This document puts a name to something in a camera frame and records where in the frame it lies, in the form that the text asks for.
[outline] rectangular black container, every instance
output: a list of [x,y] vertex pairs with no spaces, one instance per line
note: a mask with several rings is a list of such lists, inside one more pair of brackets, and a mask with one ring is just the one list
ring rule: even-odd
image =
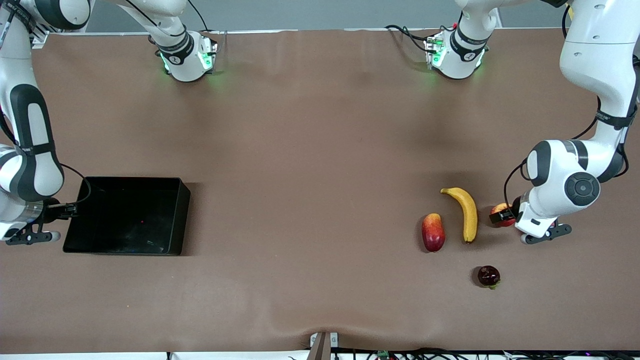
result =
[[[91,177],[64,252],[180,255],[191,192],[177,177]],[[83,181],[78,194],[88,193]]]

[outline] gray floor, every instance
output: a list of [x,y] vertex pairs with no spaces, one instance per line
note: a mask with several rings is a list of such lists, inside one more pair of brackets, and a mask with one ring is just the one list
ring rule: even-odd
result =
[[[213,30],[437,28],[458,19],[453,0],[193,0]],[[559,27],[563,9],[541,1],[500,9],[504,27]],[[203,29],[191,7],[180,16],[189,29]],[[96,0],[87,32],[144,31],[118,6]]]

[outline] banana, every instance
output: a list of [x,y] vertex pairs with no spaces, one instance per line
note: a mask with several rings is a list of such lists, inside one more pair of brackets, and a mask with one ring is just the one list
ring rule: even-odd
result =
[[442,189],[440,193],[450,195],[462,206],[462,213],[465,216],[465,226],[462,232],[465,243],[472,243],[476,239],[478,228],[478,212],[476,202],[471,195],[461,188]]

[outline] brown table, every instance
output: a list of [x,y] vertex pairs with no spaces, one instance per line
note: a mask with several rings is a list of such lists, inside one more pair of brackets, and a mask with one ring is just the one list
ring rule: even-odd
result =
[[[229,35],[218,72],[185,84],[146,37],[51,36],[34,68],[61,161],[181,177],[184,255],[1,247],[0,352],[285,350],[323,329],[343,347],[640,348],[635,130],[629,174],[557,241],[482,224],[464,245],[438,192],[467,189],[485,219],[533,145],[589,124],[595,96],[562,77],[562,42],[496,31],[453,81],[397,32]],[[78,186],[68,174],[59,198]],[[436,254],[419,234],[430,212],[448,237]],[[497,290],[472,282],[480,265],[502,272]]]

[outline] dark purple fruit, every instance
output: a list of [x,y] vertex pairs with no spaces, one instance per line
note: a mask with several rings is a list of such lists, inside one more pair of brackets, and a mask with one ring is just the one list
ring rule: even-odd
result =
[[478,270],[478,281],[485,288],[495,289],[500,282],[500,272],[493,266],[482,266],[480,270]]

